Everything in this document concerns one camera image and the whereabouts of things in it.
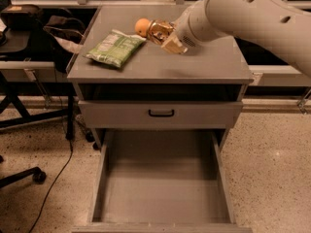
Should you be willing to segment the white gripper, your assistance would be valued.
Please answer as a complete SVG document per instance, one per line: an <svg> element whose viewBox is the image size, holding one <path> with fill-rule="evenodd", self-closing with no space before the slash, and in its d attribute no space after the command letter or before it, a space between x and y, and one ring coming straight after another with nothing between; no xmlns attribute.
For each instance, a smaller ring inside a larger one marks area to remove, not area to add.
<svg viewBox="0 0 311 233"><path fill-rule="evenodd" d="M186 8L176 20L176 34L163 36L161 48L171 54L184 54L188 49L194 49L221 38L224 34L212 26L206 9L206 3L203 0Z"/></svg>

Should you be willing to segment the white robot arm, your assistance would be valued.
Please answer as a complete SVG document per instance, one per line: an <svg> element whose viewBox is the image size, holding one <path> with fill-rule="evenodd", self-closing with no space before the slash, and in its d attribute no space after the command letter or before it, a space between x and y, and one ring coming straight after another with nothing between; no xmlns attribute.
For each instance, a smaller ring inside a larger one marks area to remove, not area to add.
<svg viewBox="0 0 311 233"><path fill-rule="evenodd" d="M282 0L199 0L176 20L162 48L195 52L226 36L269 50L311 77L311 15Z"/></svg>

